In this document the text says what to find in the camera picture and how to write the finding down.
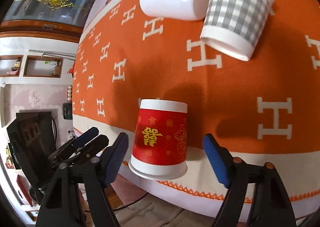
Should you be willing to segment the wall shelf niche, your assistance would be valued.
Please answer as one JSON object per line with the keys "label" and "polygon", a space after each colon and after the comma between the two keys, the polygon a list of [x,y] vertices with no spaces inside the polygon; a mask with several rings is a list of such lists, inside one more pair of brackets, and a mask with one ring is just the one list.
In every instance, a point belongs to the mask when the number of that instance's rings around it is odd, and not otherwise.
{"label": "wall shelf niche", "polygon": [[1,56],[0,77],[18,77],[23,56]]}
{"label": "wall shelf niche", "polygon": [[27,56],[24,77],[60,78],[62,58]]}

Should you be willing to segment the black chair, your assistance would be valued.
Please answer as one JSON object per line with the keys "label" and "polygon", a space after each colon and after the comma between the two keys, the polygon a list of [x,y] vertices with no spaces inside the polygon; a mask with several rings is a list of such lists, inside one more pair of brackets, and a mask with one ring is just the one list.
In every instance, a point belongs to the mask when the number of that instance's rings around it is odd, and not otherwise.
{"label": "black chair", "polygon": [[52,113],[19,112],[7,126],[14,157],[34,190],[36,201],[42,203],[43,191],[54,171],[49,161],[56,151]]}

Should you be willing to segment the orange H-pattern table cloth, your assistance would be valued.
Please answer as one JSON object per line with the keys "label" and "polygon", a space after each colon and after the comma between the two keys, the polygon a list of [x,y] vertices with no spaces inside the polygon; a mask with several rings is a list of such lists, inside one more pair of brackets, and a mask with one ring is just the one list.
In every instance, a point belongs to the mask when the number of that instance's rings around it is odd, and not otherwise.
{"label": "orange H-pattern table cloth", "polygon": [[144,15],[139,0],[96,0],[76,55],[73,126],[135,135],[142,99],[188,105],[188,172],[149,181],[162,199],[215,216],[226,195],[202,148],[211,133],[244,161],[271,162],[297,218],[319,208],[319,3],[275,0],[250,61],[200,41],[203,23]]}

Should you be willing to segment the wall shelf niche right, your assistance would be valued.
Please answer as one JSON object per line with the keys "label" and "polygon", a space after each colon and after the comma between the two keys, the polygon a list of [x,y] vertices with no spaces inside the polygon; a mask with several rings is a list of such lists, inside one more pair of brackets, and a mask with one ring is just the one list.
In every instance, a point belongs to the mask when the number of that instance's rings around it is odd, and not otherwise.
{"label": "wall shelf niche right", "polygon": [[62,58],[27,56],[24,77],[60,78]]}

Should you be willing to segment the grey checked paper cup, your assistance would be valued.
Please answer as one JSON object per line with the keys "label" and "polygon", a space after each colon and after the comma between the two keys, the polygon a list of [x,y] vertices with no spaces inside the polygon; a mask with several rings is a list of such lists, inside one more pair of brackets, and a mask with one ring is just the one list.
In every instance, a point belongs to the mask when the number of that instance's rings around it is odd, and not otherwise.
{"label": "grey checked paper cup", "polygon": [[274,0],[209,0],[200,40],[232,58],[249,61]]}

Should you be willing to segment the red paper cup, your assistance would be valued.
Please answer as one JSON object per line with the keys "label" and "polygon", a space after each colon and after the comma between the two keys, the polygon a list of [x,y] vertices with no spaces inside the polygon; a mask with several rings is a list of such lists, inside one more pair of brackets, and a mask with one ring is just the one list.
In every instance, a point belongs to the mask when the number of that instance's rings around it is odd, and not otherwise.
{"label": "red paper cup", "polygon": [[160,99],[140,102],[129,168],[150,180],[171,180],[187,172],[188,105]]}

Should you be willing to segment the wall shelf niche left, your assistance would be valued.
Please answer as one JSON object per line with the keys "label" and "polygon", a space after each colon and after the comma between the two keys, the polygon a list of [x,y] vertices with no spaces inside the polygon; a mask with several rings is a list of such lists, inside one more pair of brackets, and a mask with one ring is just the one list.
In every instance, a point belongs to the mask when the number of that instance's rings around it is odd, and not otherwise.
{"label": "wall shelf niche left", "polygon": [[1,56],[0,77],[18,77],[23,56]]}

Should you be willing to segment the glass door cabinet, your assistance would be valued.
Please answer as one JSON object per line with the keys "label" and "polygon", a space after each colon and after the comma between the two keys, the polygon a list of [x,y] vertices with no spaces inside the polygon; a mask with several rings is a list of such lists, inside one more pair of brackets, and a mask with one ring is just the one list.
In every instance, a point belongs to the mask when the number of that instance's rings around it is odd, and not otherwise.
{"label": "glass door cabinet", "polygon": [[14,0],[1,37],[38,37],[78,43],[95,0]]}

